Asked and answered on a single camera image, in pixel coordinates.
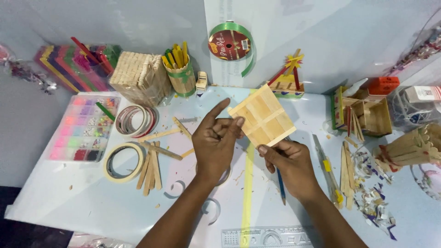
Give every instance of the green ribbon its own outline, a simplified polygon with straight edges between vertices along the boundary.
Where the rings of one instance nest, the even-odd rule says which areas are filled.
[[[176,95],[185,98],[185,97],[189,97],[189,96],[193,95],[195,91],[196,91],[196,86],[190,92],[187,92],[187,93],[176,92]]]
[[[182,83],[184,83],[184,84],[187,83],[188,78],[191,75],[194,75],[193,67],[191,66],[191,61],[190,60],[187,63],[187,69],[185,69],[185,70],[182,69],[182,72],[169,72],[169,71],[167,71],[167,73],[172,78],[175,78],[175,79],[182,78]]]
[[[242,72],[242,77],[244,77],[246,74],[248,74],[248,72],[251,71],[253,65],[254,65],[254,53],[253,50],[256,48],[253,48],[252,46],[254,45],[253,42],[253,37],[251,36],[251,33],[242,25],[239,25],[237,23],[233,23],[233,22],[228,22],[228,23],[221,23],[219,25],[217,25],[216,27],[214,27],[211,32],[209,37],[211,37],[213,34],[222,31],[222,30],[234,30],[234,31],[238,31],[240,33],[243,33],[249,40],[250,40],[250,46],[251,46],[251,61],[250,63],[247,65],[247,67],[245,68],[245,70]]]

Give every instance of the orange box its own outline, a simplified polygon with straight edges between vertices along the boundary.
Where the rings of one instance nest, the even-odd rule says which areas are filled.
[[[400,85],[398,77],[379,77],[369,86],[369,95],[387,95]]]

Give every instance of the table surface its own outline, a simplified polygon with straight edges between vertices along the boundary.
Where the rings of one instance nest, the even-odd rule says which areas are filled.
[[[176,128],[172,116],[181,118],[197,117],[194,123],[184,123],[193,133],[206,113],[220,100],[231,97],[234,107],[250,93],[250,89],[210,86],[202,96],[172,98],[169,105],[157,108],[159,123],[154,131],[162,132]],[[119,96],[117,92],[92,93],[94,95]],[[290,135],[292,140],[306,144],[311,152],[314,172],[321,188],[326,192],[327,185],[315,150],[312,134],[316,134],[324,152],[330,157],[337,181],[340,181],[340,154],[345,135],[331,136],[327,139],[323,123],[330,120],[330,99],[319,94],[305,94],[302,99],[293,101],[281,99],[285,111],[297,130]],[[130,103],[121,98],[119,109]],[[228,117],[223,111],[220,117]],[[400,134],[394,133],[380,139],[367,139],[367,149],[378,144],[387,144]],[[190,140],[180,133],[158,138],[161,147],[182,154],[192,147]],[[123,138],[113,126],[106,155],[120,143],[134,141]],[[174,203],[164,192],[177,180],[188,185],[193,176],[196,158],[194,153],[182,161],[159,155],[159,165],[163,188],[152,190],[147,197],[142,190],[136,190],[137,178],[125,184],[108,181],[103,175],[103,162],[56,162],[47,160],[49,142],[25,186],[13,205],[9,206],[5,218],[38,225],[102,235],[137,244],[155,222]],[[207,226],[213,211],[202,216],[191,240],[190,247],[222,247],[221,230],[241,227],[245,157],[244,150],[248,139],[238,140],[232,161],[232,174],[221,186],[214,189],[210,197],[221,205],[218,220]],[[135,157],[122,159],[120,168],[134,167]],[[380,181],[376,177],[369,180]],[[280,199],[276,174],[270,174],[264,160],[257,151],[254,155],[254,169],[251,198],[251,226],[310,225],[302,205],[287,193],[287,205]],[[369,226],[365,218],[355,208],[340,212],[356,233],[369,247],[438,247],[441,245],[440,203],[428,197],[414,182],[409,168],[394,173],[392,185],[385,184],[387,209],[396,219],[392,229],[398,241],[391,240],[380,229]]]

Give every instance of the fingernail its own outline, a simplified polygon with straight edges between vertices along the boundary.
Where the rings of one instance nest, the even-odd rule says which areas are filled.
[[[265,155],[267,151],[268,151],[268,149],[266,149],[266,147],[259,146],[259,153],[260,154]]]
[[[242,127],[244,122],[245,122],[245,119],[243,117],[239,117],[239,119],[236,122],[236,125],[238,125],[239,127]]]

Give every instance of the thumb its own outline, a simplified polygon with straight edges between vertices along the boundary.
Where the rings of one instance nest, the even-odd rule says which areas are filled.
[[[287,158],[280,155],[273,148],[260,145],[258,151],[266,160],[276,165],[279,169],[284,170],[288,166]]]
[[[220,141],[220,143],[224,146],[234,146],[236,138],[239,135],[244,122],[245,119],[243,117],[236,117],[231,125],[228,127],[227,133]]]

